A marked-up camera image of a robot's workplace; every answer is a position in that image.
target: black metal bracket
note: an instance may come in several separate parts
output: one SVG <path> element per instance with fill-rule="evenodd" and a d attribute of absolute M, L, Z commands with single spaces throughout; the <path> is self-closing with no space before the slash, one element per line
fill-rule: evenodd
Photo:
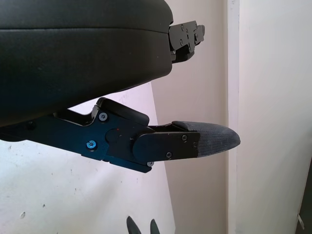
<path fill-rule="evenodd" d="M 154 161 L 198 156 L 200 133 L 148 123 L 147 115 L 102 97 L 88 115 L 64 110 L 2 127 L 0 139 L 31 140 L 144 173 Z"/>
<path fill-rule="evenodd" d="M 205 36 L 205 26 L 197 25 L 196 21 L 171 26 L 169 40 L 172 63 L 189 60 L 195 53 Z"/>

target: white wall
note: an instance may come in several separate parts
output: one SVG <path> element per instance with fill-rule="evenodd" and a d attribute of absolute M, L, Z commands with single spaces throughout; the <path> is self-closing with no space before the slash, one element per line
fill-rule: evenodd
<path fill-rule="evenodd" d="M 239 105 L 239 0 L 227 0 L 227 98 L 228 126 L 238 131 Z M 236 194 L 237 194 L 237 148 L 228 151 L 227 158 L 227 218 L 228 234 L 236 230 Z"/>
<path fill-rule="evenodd" d="M 312 155 L 312 1 L 240 0 L 238 234 L 293 234 Z"/>
<path fill-rule="evenodd" d="M 173 120 L 226 124 L 224 1 L 167 0 L 175 24 L 196 20 L 205 41 L 187 62 L 152 82 L 159 124 Z M 167 162 L 176 234 L 225 234 L 225 154 Z"/>

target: black screw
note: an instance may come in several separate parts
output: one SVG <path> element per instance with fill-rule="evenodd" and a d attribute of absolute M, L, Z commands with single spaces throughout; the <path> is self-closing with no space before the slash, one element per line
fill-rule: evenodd
<path fill-rule="evenodd" d="M 168 153 L 166 154 L 166 157 L 167 157 L 168 159 L 171 159 L 172 153 L 168 152 Z"/>
<path fill-rule="evenodd" d="M 187 141 L 187 135 L 183 135 L 183 136 L 182 136 L 182 140 L 183 140 L 183 141 Z"/>
<path fill-rule="evenodd" d="M 194 142 L 194 143 L 193 143 L 193 148 L 194 148 L 194 149 L 197 149 L 197 147 L 198 147 L 198 142 Z"/>
<path fill-rule="evenodd" d="M 29 122 L 27 123 L 26 128 L 27 128 L 27 130 L 32 131 L 32 130 L 34 130 L 34 129 L 36 128 L 36 123 L 33 122 L 33 121 L 29 121 Z"/>

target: black plastic bracket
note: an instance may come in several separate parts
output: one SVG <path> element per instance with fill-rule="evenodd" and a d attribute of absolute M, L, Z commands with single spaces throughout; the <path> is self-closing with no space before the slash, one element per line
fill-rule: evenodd
<path fill-rule="evenodd" d="M 169 40 L 172 63 L 189 60 L 205 36 L 205 26 L 197 25 L 196 21 L 171 26 Z"/>

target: blue screw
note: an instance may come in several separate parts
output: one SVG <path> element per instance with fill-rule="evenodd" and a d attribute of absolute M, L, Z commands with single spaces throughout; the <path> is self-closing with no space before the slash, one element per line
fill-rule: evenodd
<path fill-rule="evenodd" d="M 96 143 L 94 140 L 90 140 L 90 141 L 87 143 L 87 148 L 88 148 L 88 149 L 94 149 L 96 146 L 97 146 L 97 143 Z"/>

